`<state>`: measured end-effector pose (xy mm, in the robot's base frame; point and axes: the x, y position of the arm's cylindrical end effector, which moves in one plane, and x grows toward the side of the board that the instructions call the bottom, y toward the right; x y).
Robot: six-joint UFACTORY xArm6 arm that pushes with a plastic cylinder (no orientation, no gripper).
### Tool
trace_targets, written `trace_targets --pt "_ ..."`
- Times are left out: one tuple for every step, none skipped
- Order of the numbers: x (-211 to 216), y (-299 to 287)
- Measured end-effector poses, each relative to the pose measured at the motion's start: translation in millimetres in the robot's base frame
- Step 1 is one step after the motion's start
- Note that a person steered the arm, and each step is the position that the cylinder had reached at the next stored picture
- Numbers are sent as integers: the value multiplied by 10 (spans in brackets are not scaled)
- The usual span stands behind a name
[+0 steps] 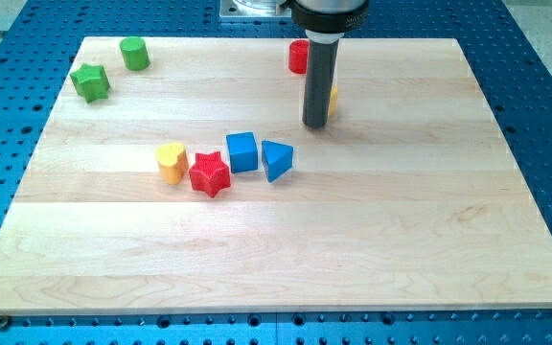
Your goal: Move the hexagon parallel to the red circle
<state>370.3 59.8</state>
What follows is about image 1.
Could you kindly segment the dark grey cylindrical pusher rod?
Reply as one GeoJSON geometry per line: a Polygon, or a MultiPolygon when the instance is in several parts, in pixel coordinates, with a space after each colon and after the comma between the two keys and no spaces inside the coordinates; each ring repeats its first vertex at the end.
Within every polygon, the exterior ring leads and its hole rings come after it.
{"type": "Polygon", "coordinates": [[[325,34],[306,30],[306,35],[309,53],[302,121],[306,127],[319,129],[328,122],[338,44],[344,33],[325,34]]]}

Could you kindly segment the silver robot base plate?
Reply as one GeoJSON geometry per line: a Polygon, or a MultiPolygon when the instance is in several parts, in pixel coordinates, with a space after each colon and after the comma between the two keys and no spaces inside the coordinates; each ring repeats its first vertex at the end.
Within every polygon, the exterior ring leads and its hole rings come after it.
{"type": "Polygon", "coordinates": [[[290,17],[290,9],[281,0],[219,0],[221,18],[290,17]]]}

